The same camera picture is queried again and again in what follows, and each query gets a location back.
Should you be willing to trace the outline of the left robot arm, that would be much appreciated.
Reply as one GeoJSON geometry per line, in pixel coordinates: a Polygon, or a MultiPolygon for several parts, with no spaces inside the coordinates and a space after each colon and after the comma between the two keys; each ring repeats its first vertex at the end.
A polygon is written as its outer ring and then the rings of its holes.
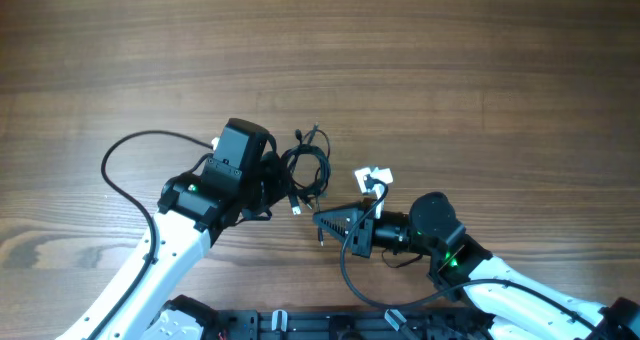
{"type": "Polygon", "coordinates": [[[169,179],[147,230],[124,265],[65,339],[217,339],[217,314],[171,294],[221,233],[243,221],[267,221],[285,195],[276,144],[265,128],[230,119],[196,165],[169,179]]]}

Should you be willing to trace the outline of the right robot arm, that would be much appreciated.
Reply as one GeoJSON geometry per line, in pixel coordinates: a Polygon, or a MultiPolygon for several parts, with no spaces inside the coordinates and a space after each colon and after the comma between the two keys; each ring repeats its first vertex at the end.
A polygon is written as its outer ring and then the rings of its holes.
{"type": "Polygon", "coordinates": [[[429,257],[435,295],[490,315],[493,339],[638,338],[638,303],[581,300],[517,272],[467,234],[444,194],[418,198],[407,213],[382,211],[380,204],[366,198],[319,211],[313,221],[356,256],[380,247],[429,257]]]}

